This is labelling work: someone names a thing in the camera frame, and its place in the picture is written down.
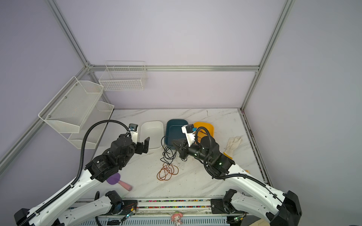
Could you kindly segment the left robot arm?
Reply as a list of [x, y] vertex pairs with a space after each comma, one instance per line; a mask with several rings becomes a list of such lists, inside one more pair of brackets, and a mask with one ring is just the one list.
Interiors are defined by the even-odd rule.
[[103, 154], [84, 164], [88, 136], [97, 126], [109, 122], [109, 120], [99, 121], [86, 131], [82, 141], [79, 170], [73, 181], [41, 204], [31, 209], [22, 208], [16, 212], [14, 218], [18, 226], [77, 226], [99, 215], [117, 215], [122, 212], [124, 203], [116, 191], [109, 191], [91, 203], [70, 209], [81, 196], [124, 168], [134, 154], [147, 153], [149, 150], [150, 138], [138, 142], [136, 124], [131, 123], [126, 126], [120, 121], [114, 121], [122, 125], [127, 132], [113, 141], [111, 147]]

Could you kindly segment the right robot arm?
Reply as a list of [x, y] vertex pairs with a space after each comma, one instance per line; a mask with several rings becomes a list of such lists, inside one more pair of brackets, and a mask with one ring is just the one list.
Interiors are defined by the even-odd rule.
[[229, 189], [222, 199], [227, 214], [246, 212], [264, 219], [271, 226], [297, 226], [302, 217], [298, 196], [292, 191], [283, 192], [256, 179], [234, 160], [219, 150], [219, 145], [205, 127], [193, 124], [182, 126], [185, 140], [176, 140], [173, 146], [184, 160], [194, 157], [203, 164], [205, 171], [217, 180], [234, 183], [248, 196]]

